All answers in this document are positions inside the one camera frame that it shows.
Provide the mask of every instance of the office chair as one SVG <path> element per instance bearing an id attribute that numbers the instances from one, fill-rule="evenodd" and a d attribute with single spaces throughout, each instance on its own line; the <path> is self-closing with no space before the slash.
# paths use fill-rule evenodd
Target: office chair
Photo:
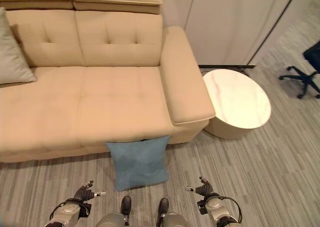
<path id="1" fill-rule="evenodd" d="M 309 63 L 313 66 L 315 71 L 312 74 L 307 75 L 297 67 L 289 66 L 286 68 L 288 71 L 294 69 L 299 75 L 281 75 L 279 77 L 279 80 L 283 80 L 284 78 L 301 80 L 304 84 L 303 90 L 302 93 L 298 94 L 296 97 L 298 99 L 302 99 L 307 92 L 308 86 L 310 85 L 318 92 L 318 94 L 315 97 L 317 99 L 320 99 L 320 89 L 313 82 L 313 78 L 315 77 L 315 75 L 320 74 L 320 41 L 316 43 L 314 46 L 307 49 L 305 52 L 303 52 L 303 56 L 307 61 L 309 61 Z"/>

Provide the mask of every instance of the beige sofa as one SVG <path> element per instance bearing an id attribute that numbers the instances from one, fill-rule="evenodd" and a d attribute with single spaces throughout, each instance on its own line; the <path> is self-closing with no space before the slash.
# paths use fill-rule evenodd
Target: beige sofa
<path id="1" fill-rule="evenodd" d="M 11 10 L 37 82 L 0 85 L 0 161 L 108 151 L 105 142 L 190 141 L 214 117 L 184 31 L 133 12 Z"/>

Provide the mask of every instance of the black cable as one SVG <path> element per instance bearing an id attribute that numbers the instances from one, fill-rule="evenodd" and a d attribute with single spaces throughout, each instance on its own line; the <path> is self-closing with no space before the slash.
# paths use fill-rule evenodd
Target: black cable
<path id="1" fill-rule="evenodd" d="M 233 198 L 231 197 L 227 197 L 227 196 L 215 196 L 215 198 L 218 198 L 220 200 L 231 200 L 233 202 L 235 202 L 235 204 L 238 206 L 238 211 L 239 211 L 239 217 L 238 217 L 238 223 L 241 224 L 242 222 L 242 211 L 241 211 L 241 208 L 240 208 L 240 205 L 237 203 L 237 201 L 235 201 Z"/>

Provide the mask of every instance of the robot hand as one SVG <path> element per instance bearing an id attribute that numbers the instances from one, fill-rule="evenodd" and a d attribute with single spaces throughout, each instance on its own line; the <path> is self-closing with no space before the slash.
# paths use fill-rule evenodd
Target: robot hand
<path id="1" fill-rule="evenodd" d="M 74 198 L 81 201 L 81 203 L 91 200 L 96 196 L 104 196 L 107 193 L 106 192 L 92 192 L 91 189 L 89 189 L 90 187 L 92 187 L 93 185 L 93 180 L 88 181 L 87 183 L 85 183 L 84 185 L 82 185 L 74 194 Z"/>
<path id="2" fill-rule="evenodd" d="M 197 202 L 201 215 L 209 214 L 211 223 L 215 227 L 241 227 L 242 211 L 239 204 L 230 197 L 221 196 L 214 192 L 212 185 L 204 177 L 200 177 L 202 186 L 191 188 L 186 187 L 185 190 L 195 192 L 204 197 L 203 200 Z M 231 200 L 236 203 L 239 211 L 238 220 L 231 216 L 223 200 Z"/>
<path id="3" fill-rule="evenodd" d="M 187 186 L 187 187 L 185 187 L 185 190 L 186 191 L 195 192 L 198 195 L 201 195 L 203 197 L 206 197 L 206 196 L 209 196 L 209 195 L 213 194 L 214 193 L 214 188 L 209 183 L 209 181 L 206 178 L 202 177 L 202 176 L 200 176 L 199 179 L 201 180 L 201 183 L 203 183 L 202 186 L 199 186 L 199 187 L 196 187 L 196 188 L 191 188 L 191 187 Z"/>
<path id="4" fill-rule="evenodd" d="M 88 217 L 91 204 L 85 202 L 107 194 L 92 192 L 89 188 L 93 186 L 93 182 L 93 180 L 88 181 L 76 191 L 74 198 L 69 198 L 55 207 L 45 227 L 74 227 L 79 218 Z"/>

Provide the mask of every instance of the marble tabletop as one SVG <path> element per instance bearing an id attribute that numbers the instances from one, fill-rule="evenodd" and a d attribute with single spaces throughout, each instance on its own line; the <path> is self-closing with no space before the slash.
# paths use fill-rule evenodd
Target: marble tabletop
<path id="1" fill-rule="evenodd" d="M 246 75 L 229 69 L 215 69 L 203 76 L 216 117 L 229 125 L 254 129 L 271 116 L 271 104 L 264 90 Z"/>

